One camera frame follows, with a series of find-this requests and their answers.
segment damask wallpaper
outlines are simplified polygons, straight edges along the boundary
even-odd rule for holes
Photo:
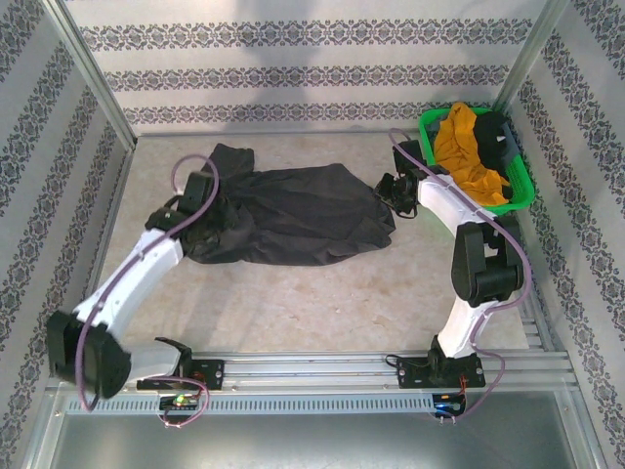
[[[513,104],[536,201],[520,214],[552,328],[608,467],[625,467],[625,1],[573,1]]]
[[[0,468],[49,370],[44,325],[86,294],[126,151],[36,0],[0,0]]]
[[[135,131],[382,130],[492,103],[545,0],[67,1]]]

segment black garment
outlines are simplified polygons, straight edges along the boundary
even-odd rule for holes
[[[391,211],[342,164],[259,172],[254,151],[222,144],[211,159],[231,223],[217,246],[193,242],[187,255],[196,262],[323,266],[391,244]]]
[[[502,178],[508,179],[506,168],[510,161],[505,160],[507,153],[507,139],[502,126],[507,122],[506,116],[501,112],[491,111],[476,116],[476,124],[473,134],[478,142],[478,155],[481,164],[488,169],[493,169]],[[512,188],[504,186],[503,196],[512,198]]]

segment beige floor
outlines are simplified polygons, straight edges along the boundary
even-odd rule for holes
[[[171,195],[173,163],[189,152],[210,154],[218,142],[254,149],[259,170],[342,162],[372,186],[394,172],[383,134],[140,138],[103,278]],[[185,259],[142,304],[124,341],[165,335],[195,351],[224,352],[427,350],[454,300],[453,236],[425,209],[396,225],[390,247],[328,267],[203,266]],[[493,318],[481,344],[527,348],[519,312]]]

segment yellow cloth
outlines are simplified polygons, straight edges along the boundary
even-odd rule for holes
[[[510,183],[497,171],[485,168],[478,155],[478,142],[473,134],[476,114],[464,103],[456,103],[449,116],[440,123],[434,142],[437,164],[449,171],[455,183],[482,206],[508,203],[502,193]]]

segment green basket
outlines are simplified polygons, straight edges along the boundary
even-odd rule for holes
[[[491,109],[487,107],[472,107],[471,110],[477,115],[485,114],[491,111]],[[423,153],[426,156],[426,160],[428,161],[428,164],[430,166],[433,166],[437,163],[434,159],[432,143],[430,142],[430,138],[428,137],[426,127],[442,115],[448,114],[450,111],[450,108],[427,110],[419,119],[419,130],[421,132]],[[513,210],[519,210],[521,208],[528,207],[529,204],[534,200],[534,186],[531,184],[531,180],[529,179],[529,175],[527,174],[527,170],[525,169],[525,165],[523,164],[523,160],[520,154],[517,154],[517,156],[513,158],[510,165],[506,169],[506,175],[508,176],[508,181],[510,181],[510,186],[512,187],[513,195],[510,202],[504,203],[503,205],[484,207],[495,215],[503,215],[504,213],[508,213]]]

